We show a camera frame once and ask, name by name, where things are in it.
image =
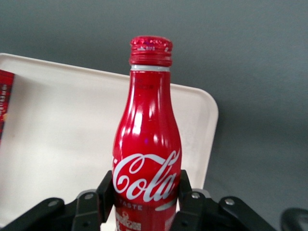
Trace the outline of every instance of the bottle cap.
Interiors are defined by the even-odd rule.
[[[139,65],[171,66],[172,42],[160,36],[137,36],[130,42],[129,63]]]

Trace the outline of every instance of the bottle label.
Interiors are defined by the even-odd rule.
[[[180,150],[175,150],[164,159],[156,154],[132,154],[119,163],[114,159],[116,167],[113,174],[113,185],[117,193],[124,194],[127,200],[142,199],[143,202],[167,199],[175,187],[176,173],[171,171],[174,164],[179,160]],[[154,177],[151,179],[135,178],[136,174],[144,176],[140,173],[147,171],[148,168],[155,169],[155,165],[159,167]],[[173,206],[175,201],[160,205],[155,208],[156,211],[167,209]]]

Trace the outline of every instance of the red aluminum bottle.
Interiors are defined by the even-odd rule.
[[[130,87],[113,149],[118,231],[167,231],[180,182],[181,142],[170,98],[172,42],[131,41]]]

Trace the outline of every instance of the screw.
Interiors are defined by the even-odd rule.
[[[85,195],[85,199],[89,200],[93,197],[94,195],[92,193],[88,193],[87,195]]]
[[[232,200],[231,198],[227,198],[225,200],[225,202],[226,202],[227,205],[234,205],[235,204],[234,200]]]
[[[55,205],[57,205],[58,203],[59,203],[59,200],[50,201],[50,202],[48,203],[48,207],[55,206]]]
[[[199,194],[199,193],[196,193],[196,192],[193,192],[193,193],[192,193],[192,198],[193,198],[193,199],[198,199],[198,198],[200,198],[200,194]]]

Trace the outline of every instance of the gray background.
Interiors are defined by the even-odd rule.
[[[0,52],[128,74],[142,34],[170,38],[172,82],[218,104],[212,197],[240,197],[275,228],[308,209],[308,1],[0,1]]]

